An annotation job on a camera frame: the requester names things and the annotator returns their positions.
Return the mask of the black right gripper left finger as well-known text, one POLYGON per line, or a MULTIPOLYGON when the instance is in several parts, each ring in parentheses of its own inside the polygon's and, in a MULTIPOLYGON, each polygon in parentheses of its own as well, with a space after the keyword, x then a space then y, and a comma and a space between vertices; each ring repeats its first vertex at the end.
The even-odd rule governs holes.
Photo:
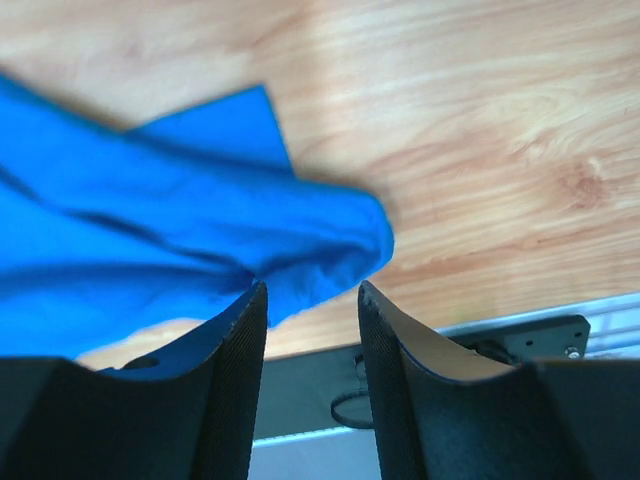
POLYGON ((244 479, 267 333, 267 289, 115 369, 1 361, 5 479, 244 479))

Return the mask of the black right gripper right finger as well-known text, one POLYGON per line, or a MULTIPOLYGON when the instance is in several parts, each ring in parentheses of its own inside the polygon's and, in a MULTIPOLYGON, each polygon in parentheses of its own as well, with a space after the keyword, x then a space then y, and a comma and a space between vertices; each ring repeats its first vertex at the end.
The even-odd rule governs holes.
POLYGON ((511 366, 358 292, 361 346, 385 479, 635 479, 639 363, 511 366))

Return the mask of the blue t shirt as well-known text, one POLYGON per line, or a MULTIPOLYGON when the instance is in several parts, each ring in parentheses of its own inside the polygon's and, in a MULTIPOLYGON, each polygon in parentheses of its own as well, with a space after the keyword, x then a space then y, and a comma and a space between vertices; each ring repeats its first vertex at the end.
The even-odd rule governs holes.
POLYGON ((124 133, 1 81, 1 351, 78 357, 251 285, 268 324, 384 267, 381 202, 296 176, 263 86, 124 133))

